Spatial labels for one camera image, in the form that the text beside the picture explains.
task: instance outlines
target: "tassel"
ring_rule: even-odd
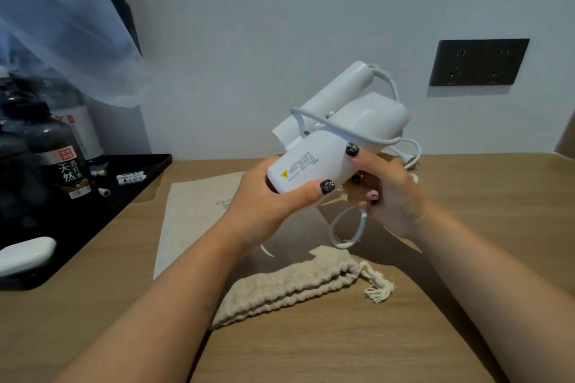
[[[387,280],[383,274],[375,271],[366,261],[360,262],[360,274],[367,278],[371,286],[363,290],[363,295],[374,303],[381,303],[386,300],[395,289],[395,285]]]

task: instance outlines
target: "beige fabric bag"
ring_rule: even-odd
[[[154,278],[223,215],[241,175],[172,184]],[[360,274],[372,285],[364,291],[366,296],[376,303],[386,299],[393,284],[367,262],[352,259],[347,250],[331,247],[327,230],[326,220],[314,206],[291,215],[230,274],[211,328],[338,291]]]

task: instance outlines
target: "plastic bag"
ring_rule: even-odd
[[[0,31],[0,64],[22,75],[42,76],[52,67],[111,105],[142,102],[148,73],[111,0],[0,0],[0,6],[0,25],[13,35]],[[24,57],[22,46],[43,64]]]

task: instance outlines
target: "electrical outlet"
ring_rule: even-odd
[[[431,86],[513,85],[529,38],[441,40]]]

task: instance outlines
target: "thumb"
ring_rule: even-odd
[[[330,180],[311,180],[292,189],[284,194],[280,194],[279,198],[286,215],[305,208],[306,206],[313,205],[327,193],[335,189],[335,184]]]
[[[367,171],[383,181],[394,181],[397,177],[398,164],[393,161],[393,156],[386,155],[386,158],[380,158],[364,148],[357,147],[354,143],[347,145],[346,154],[348,160],[358,170]],[[400,173],[404,174],[404,168],[401,165],[400,168]]]

